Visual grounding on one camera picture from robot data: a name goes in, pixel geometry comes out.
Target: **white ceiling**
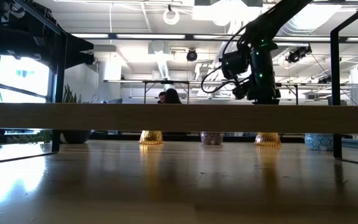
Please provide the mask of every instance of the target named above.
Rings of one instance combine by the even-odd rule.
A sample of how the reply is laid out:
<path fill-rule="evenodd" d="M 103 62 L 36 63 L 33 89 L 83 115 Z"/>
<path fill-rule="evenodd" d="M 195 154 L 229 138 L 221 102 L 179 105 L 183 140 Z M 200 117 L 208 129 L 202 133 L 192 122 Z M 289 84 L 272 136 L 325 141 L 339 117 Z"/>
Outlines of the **white ceiling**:
<path fill-rule="evenodd" d="M 123 8 L 119 5 L 111 7 L 111 28 L 109 21 L 110 5 L 108 4 L 84 4 L 80 2 L 55 2 L 53 0 L 37 0 L 40 4 L 49 7 L 53 11 L 53 16 L 58 23 L 71 33 L 76 32 L 138 32 L 138 33 L 189 33 L 189 34 L 223 34 L 228 30 L 228 26 L 217 26 L 212 21 L 194 21 L 190 15 L 181 13 L 180 20 L 175 25 L 168 25 L 162 19 L 163 11 L 147 11 L 146 17 L 141 11 L 140 6 L 128 6 L 133 9 Z M 184 10 L 191 10 L 193 1 L 185 1 L 187 7 Z M 146 10 L 165 9 L 165 6 L 145 6 Z M 342 8 L 335 13 L 330 20 L 313 32 L 313 35 L 329 36 L 330 31 L 338 26 L 345 19 L 355 13 L 355 8 Z M 150 29 L 147 27 L 146 20 L 149 21 Z M 358 35 L 358 21 L 341 32 L 341 35 Z M 124 69 L 123 74 L 130 73 L 151 73 L 157 70 L 157 63 L 147 60 L 147 47 L 150 41 L 143 40 L 94 40 L 96 45 L 113 44 L 120 51 L 124 60 L 128 61 L 128 68 Z M 170 70 L 188 70 L 194 72 L 196 63 L 187 62 L 186 51 L 195 48 L 199 58 L 215 58 L 222 42 L 207 41 L 170 41 L 171 52 L 176 52 L 175 57 L 168 61 Z M 319 55 L 316 60 L 321 63 L 324 69 L 330 68 L 330 49 L 329 44 L 311 44 L 313 54 Z M 342 44 L 340 46 L 342 59 L 348 61 L 358 61 L 358 44 Z M 283 57 L 279 59 L 280 66 L 275 66 L 278 82 L 287 82 L 287 76 L 291 76 L 292 82 L 305 82 L 311 76 L 317 75 L 323 69 L 316 63 L 313 57 L 307 57 L 290 69 L 286 69 L 282 64 Z M 348 68 L 356 63 L 342 62 L 343 81 L 347 80 Z"/>

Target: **black robotic arm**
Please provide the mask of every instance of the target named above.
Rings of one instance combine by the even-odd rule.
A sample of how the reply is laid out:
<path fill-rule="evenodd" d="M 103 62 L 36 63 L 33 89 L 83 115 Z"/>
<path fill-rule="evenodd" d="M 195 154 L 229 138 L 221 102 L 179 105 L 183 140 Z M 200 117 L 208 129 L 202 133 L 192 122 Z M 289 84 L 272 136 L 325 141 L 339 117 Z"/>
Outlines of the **black robotic arm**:
<path fill-rule="evenodd" d="M 306 7 L 312 0 L 281 0 L 267 12 L 242 27 L 223 50 L 219 60 L 223 75 L 227 83 L 235 84 L 233 94 L 237 99 L 245 96 L 248 100 L 255 100 L 255 104 L 278 104 L 280 92 L 275 84 L 275 74 L 270 52 L 277 49 L 273 42 L 280 28 L 293 16 Z M 243 30 L 246 30 L 237 41 L 237 51 L 225 53 L 229 43 Z M 239 81 L 238 74 L 251 67 L 251 75 Z"/>

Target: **woman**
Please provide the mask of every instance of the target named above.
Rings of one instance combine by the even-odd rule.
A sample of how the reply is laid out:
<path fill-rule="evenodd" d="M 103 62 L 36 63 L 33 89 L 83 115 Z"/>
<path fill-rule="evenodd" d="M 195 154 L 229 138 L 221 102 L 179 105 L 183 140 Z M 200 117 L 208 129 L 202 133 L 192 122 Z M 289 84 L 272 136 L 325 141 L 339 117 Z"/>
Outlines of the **woman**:
<path fill-rule="evenodd" d="M 164 103 L 169 103 L 169 104 L 181 104 L 181 101 L 179 99 L 179 95 L 178 95 L 178 92 L 171 88 L 171 89 L 168 89 L 166 92 L 165 92 L 165 101 Z"/>

